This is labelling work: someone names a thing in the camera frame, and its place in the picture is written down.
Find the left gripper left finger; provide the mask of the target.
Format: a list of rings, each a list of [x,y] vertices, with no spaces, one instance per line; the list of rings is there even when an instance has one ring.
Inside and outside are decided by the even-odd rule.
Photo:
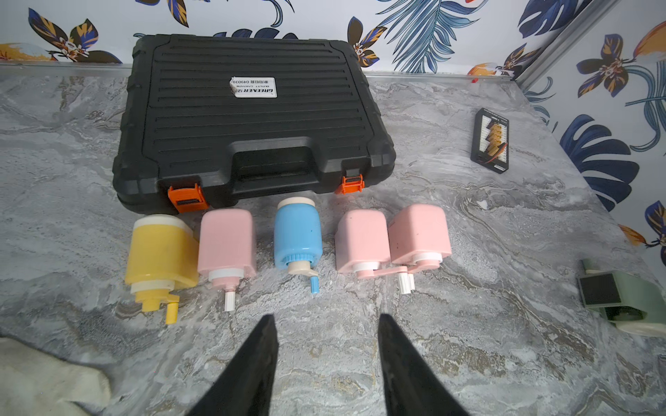
[[[217,381],[188,413],[269,414],[279,355],[277,335],[274,316],[264,315]]]

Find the yellow pencil sharpener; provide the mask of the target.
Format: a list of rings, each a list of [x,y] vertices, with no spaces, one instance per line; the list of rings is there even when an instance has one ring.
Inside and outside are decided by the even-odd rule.
[[[164,214],[134,223],[125,284],[144,313],[166,307],[165,324],[178,321],[180,297],[175,291],[198,285],[199,243],[181,219]]]

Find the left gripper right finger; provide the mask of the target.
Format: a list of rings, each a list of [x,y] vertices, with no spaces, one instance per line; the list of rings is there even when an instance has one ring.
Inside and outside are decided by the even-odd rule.
[[[432,372],[395,319],[382,314],[378,346],[388,415],[466,415]]]

